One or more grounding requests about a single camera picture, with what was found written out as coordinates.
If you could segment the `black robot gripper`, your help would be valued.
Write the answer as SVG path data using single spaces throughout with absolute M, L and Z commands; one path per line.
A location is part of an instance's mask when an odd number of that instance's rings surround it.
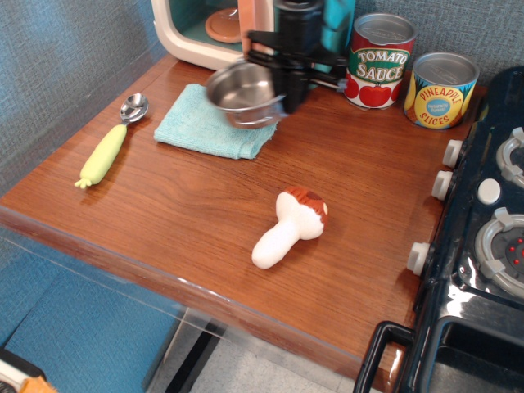
M 346 87 L 347 1 L 275 1 L 273 31 L 250 30 L 247 60 L 270 70 L 276 96 L 291 115 L 319 84 Z

